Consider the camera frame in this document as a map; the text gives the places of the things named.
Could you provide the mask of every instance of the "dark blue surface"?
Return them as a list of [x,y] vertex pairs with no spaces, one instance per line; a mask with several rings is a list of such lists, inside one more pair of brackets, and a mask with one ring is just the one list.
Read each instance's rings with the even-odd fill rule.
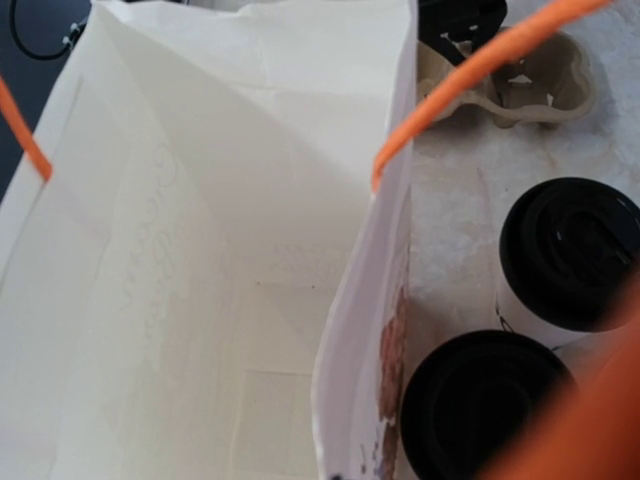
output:
[[[0,0],[0,74],[33,129],[67,55],[38,62],[20,53],[9,33],[8,4],[8,0]],[[17,28],[22,43],[36,53],[56,52],[71,24],[82,20],[89,10],[89,0],[18,0]],[[21,156],[22,149],[0,116],[0,198]]]

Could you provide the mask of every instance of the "black cable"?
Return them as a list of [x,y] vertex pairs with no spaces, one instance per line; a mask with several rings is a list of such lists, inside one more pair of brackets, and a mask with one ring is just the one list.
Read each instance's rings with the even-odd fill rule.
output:
[[71,45],[66,44],[62,47],[62,50],[56,53],[48,54],[48,55],[40,55],[38,53],[34,53],[29,50],[20,40],[18,36],[18,30],[16,29],[16,5],[18,0],[10,0],[9,2],[9,30],[11,31],[11,37],[15,42],[18,49],[24,53],[27,57],[32,58],[33,60],[39,61],[48,61],[48,60],[57,60],[58,58],[63,57],[70,49]]

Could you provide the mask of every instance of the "bag handle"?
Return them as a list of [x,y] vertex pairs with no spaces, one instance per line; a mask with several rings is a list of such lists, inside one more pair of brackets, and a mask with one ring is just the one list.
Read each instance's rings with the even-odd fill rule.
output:
[[53,167],[34,140],[31,130],[24,121],[24,117],[2,76],[0,76],[0,112],[33,166],[36,167],[45,182],[49,181]]
[[458,95],[479,83],[507,62],[517,61],[563,25],[607,6],[613,0],[553,0],[513,28],[498,34],[458,68],[424,99],[391,134],[378,152],[373,166],[371,190],[378,191],[387,164]]

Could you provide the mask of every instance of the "orange handle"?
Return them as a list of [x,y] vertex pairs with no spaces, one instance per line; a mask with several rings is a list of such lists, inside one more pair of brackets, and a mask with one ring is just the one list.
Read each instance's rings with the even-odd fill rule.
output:
[[371,188],[375,193],[382,173],[391,159],[458,95],[473,87],[491,72],[530,52],[562,25],[577,20],[612,0],[554,0],[513,28],[497,35],[453,70],[391,134],[376,156]]
[[11,131],[18,140],[18,143],[31,159],[31,162],[36,167],[36,170],[38,170],[38,173],[42,175],[45,182],[48,181],[51,178],[51,173],[53,171],[51,163],[49,163],[42,153],[42,150],[40,150],[40,147],[38,147],[38,144],[33,139],[31,130],[24,121],[24,117],[20,113],[18,105],[9,91],[9,87],[1,76],[0,112],[2,112],[2,115],[9,124],[9,128],[11,128]]

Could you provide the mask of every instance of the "coffee cup lid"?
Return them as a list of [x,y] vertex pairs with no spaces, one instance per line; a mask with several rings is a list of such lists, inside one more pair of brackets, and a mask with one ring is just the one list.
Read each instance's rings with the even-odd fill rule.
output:
[[640,252],[640,210],[593,180],[541,183],[515,203],[500,236],[502,268],[516,296],[564,329],[596,331]]
[[571,376],[546,347],[497,330],[462,335],[418,367],[404,395],[401,436],[421,480],[473,478]]

